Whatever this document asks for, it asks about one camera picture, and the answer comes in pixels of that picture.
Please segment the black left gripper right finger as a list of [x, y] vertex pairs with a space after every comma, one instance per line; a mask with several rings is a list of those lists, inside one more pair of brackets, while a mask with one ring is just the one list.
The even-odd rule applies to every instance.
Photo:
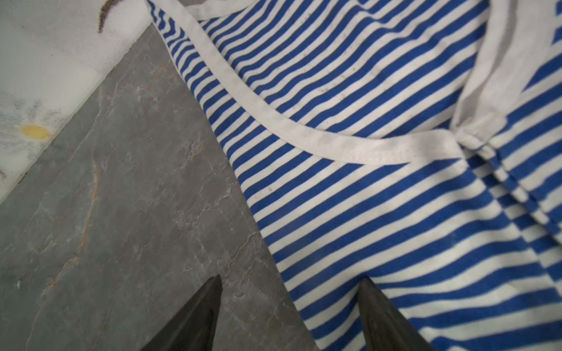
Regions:
[[357, 302], [367, 350], [433, 350], [368, 277], [359, 283]]

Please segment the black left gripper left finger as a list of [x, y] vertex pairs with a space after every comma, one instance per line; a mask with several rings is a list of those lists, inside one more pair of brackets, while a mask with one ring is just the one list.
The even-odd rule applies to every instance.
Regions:
[[211, 350], [222, 298], [222, 279], [209, 278], [142, 351]]

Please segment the blue white striped tank top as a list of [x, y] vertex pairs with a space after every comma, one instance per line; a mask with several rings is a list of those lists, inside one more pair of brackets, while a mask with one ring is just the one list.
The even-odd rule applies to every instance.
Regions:
[[561, 349], [560, 1], [148, 1], [321, 350]]

